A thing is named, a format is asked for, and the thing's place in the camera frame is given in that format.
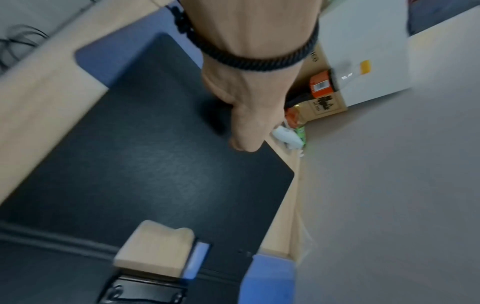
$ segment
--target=cardboard box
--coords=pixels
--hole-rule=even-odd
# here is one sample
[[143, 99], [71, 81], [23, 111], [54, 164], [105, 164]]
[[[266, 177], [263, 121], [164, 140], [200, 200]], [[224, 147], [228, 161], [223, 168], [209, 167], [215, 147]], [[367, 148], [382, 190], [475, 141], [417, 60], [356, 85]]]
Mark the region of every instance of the cardboard box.
[[[308, 56], [296, 77], [292, 88], [308, 87], [310, 77], [330, 69], [322, 48], [317, 43], [313, 52]], [[295, 106], [304, 121], [310, 121], [336, 113], [344, 112], [347, 107], [340, 92], [322, 96], [318, 99], [304, 101]]]

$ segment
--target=bottle cap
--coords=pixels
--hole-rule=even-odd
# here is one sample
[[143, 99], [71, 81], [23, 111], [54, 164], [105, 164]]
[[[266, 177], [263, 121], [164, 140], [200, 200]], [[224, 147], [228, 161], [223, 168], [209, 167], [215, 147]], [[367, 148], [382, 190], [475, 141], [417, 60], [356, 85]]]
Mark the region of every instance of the bottle cap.
[[371, 70], [370, 60], [365, 60], [360, 63], [360, 74], [368, 74]]

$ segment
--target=white barcode label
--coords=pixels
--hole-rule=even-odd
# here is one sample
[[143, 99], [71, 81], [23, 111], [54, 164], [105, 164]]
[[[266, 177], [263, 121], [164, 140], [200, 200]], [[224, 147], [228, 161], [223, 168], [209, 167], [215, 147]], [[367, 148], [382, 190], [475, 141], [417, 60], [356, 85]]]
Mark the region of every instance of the white barcode label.
[[322, 81], [320, 83], [317, 83], [316, 85], [313, 86], [313, 91], [317, 92], [323, 89], [326, 89], [330, 86], [330, 82], [328, 80]]

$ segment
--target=black braided bracelet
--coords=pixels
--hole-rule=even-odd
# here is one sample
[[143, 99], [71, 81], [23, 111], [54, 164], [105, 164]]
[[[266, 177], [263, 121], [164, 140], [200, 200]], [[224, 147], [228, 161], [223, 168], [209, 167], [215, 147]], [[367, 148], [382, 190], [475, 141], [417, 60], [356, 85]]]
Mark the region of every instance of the black braided bracelet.
[[319, 36], [319, 23], [317, 21], [308, 41], [293, 53], [272, 59], [251, 59], [238, 57], [226, 51], [220, 50], [211, 42], [195, 33], [192, 28], [192, 23], [185, 12], [181, 12], [177, 7], [167, 6], [167, 8], [175, 18], [175, 25], [180, 34], [186, 34], [188, 39], [197, 48], [224, 65], [245, 71], [269, 72], [290, 67], [305, 59], [305, 57], [307, 57], [313, 51]]

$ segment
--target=wooden table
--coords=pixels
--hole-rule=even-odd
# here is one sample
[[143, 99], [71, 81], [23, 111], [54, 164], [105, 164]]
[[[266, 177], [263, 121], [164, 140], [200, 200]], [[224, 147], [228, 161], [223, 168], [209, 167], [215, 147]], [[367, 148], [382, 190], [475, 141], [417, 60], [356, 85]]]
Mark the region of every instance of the wooden table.
[[[164, 6], [164, 0], [103, 0], [0, 78], [0, 202], [108, 90], [74, 60], [74, 52]], [[292, 255], [300, 158], [268, 144], [295, 172], [260, 251]]]

